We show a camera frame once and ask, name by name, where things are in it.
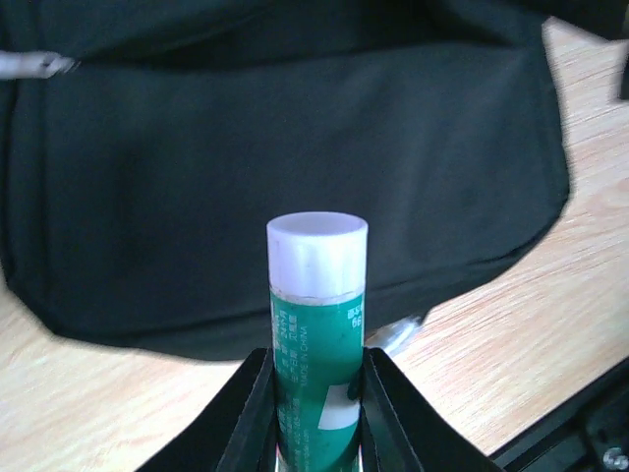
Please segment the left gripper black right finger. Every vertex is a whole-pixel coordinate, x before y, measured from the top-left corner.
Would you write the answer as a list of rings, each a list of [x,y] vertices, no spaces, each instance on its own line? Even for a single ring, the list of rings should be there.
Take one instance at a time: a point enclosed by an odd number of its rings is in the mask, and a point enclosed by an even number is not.
[[[500,472],[455,431],[379,348],[364,350],[362,467],[380,472]]]

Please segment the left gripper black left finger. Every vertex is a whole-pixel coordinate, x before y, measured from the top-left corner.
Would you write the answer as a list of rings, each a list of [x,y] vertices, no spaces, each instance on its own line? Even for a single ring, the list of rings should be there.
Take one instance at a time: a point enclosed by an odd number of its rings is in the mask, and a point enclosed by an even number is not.
[[[254,350],[176,438],[141,472],[256,472],[275,469],[273,356]]]

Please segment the white green glue stick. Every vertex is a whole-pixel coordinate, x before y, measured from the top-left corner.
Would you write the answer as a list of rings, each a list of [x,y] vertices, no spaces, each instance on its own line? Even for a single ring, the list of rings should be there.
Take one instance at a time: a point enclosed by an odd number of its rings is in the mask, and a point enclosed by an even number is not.
[[[281,471],[356,471],[368,224],[340,212],[267,223]]]

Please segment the black student bag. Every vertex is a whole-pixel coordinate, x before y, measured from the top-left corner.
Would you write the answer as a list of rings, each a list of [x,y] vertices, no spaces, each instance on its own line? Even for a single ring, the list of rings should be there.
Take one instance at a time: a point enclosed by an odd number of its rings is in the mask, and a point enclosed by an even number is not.
[[[266,223],[369,225],[366,322],[501,275],[570,193],[544,15],[508,1],[5,1],[1,266],[55,334],[270,341]]]

